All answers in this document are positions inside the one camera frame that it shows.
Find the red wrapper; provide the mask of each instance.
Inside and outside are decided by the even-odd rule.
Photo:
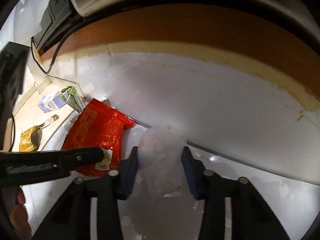
[[[100,147],[111,150],[110,169],[116,169],[121,161],[121,137],[125,128],[133,127],[134,120],[120,111],[92,99],[79,115],[66,137],[62,149]],[[95,169],[95,164],[75,169],[85,176],[101,177],[108,171]]]

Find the gold snack wrapper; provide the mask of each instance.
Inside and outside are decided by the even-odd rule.
[[[57,119],[59,119],[59,116],[55,114],[44,121],[43,124],[35,125],[24,131],[20,137],[19,152],[32,152],[38,149],[40,146],[39,131]]]

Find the black clamp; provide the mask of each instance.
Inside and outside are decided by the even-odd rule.
[[[126,200],[132,192],[138,171],[138,148],[98,179],[76,178],[49,211],[33,240],[90,240],[91,198],[98,198],[98,240],[123,240],[117,200]]]
[[[224,240],[225,198],[231,198],[232,240],[290,240],[260,193],[245,178],[225,179],[195,160],[189,147],[181,156],[191,194],[205,200],[199,240]]]
[[[61,179],[78,166],[103,159],[100,147],[73,150],[0,153],[0,187],[13,187]]]

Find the white tile floor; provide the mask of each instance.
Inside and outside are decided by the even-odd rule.
[[[42,130],[42,137],[39,147],[39,150],[41,150],[47,143],[51,135],[55,132],[55,130],[71,114],[73,109],[68,105],[65,105],[60,109],[48,113],[42,112],[42,110],[38,107],[38,103],[43,96],[55,91],[61,91],[61,89],[62,88],[54,84],[50,84],[40,94],[37,91],[34,92],[33,95],[27,100],[27,102],[21,107],[21,109],[18,111],[14,118],[16,125],[16,134],[15,143],[12,151],[19,151],[19,141],[22,132],[31,128],[32,126],[42,124],[45,120],[47,120],[54,114],[57,114],[59,116],[59,119],[54,121],[52,124],[50,124],[48,127]]]

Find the power cord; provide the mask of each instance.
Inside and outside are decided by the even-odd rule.
[[[96,21],[101,20],[101,19],[103,19],[103,18],[105,18],[105,17],[108,17],[108,16],[110,16],[110,15],[99,14],[99,15],[95,15],[95,16],[92,16],[92,17],[87,18],[87,19],[83,18],[83,22],[78,23],[76,26],[74,26],[74,27],[71,28],[69,31],[67,31],[66,34],[63,35],[63,37],[61,38],[61,41],[59,42],[59,44],[58,44],[58,46],[57,46],[57,48],[56,48],[56,50],[55,50],[55,52],[54,52],[54,54],[53,54],[53,57],[52,57],[52,60],[51,60],[50,65],[49,65],[48,71],[45,71],[45,70],[41,67],[41,65],[39,64],[39,62],[35,59],[35,56],[34,56],[34,54],[33,54],[33,39],[31,38],[31,54],[32,54],[33,60],[36,62],[36,64],[38,65],[38,67],[41,69],[41,71],[42,71],[44,74],[48,75],[49,72],[50,72],[51,69],[52,69],[52,66],[53,66],[54,62],[56,61],[57,55],[58,55],[58,53],[59,53],[59,50],[61,49],[63,43],[67,40],[67,38],[69,38],[69,36],[70,36],[71,34],[75,33],[76,31],[80,30],[81,28],[87,26],[87,25],[90,24],[90,23],[96,22]]]
[[[38,65],[38,67],[41,69],[41,71],[42,71],[44,74],[48,75],[49,72],[50,72],[51,69],[52,69],[52,65],[50,64],[48,71],[45,71],[45,70],[41,67],[41,65],[39,64],[39,62],[36,60],[35,55],[33,54],[33,39],[31,39],[31,54],[32,54],[32,57],[33,57],[34,62]]]
[[[10,134],[10,149],[9,149],[9,152],[12,152],[12,148],[13,148],[13,145],[14,145],[15,138],[16,138],[16,123],[15,123],[15,120],[14,120],[14,116],[12,114],[12,126],[11,126],[11,134]]]

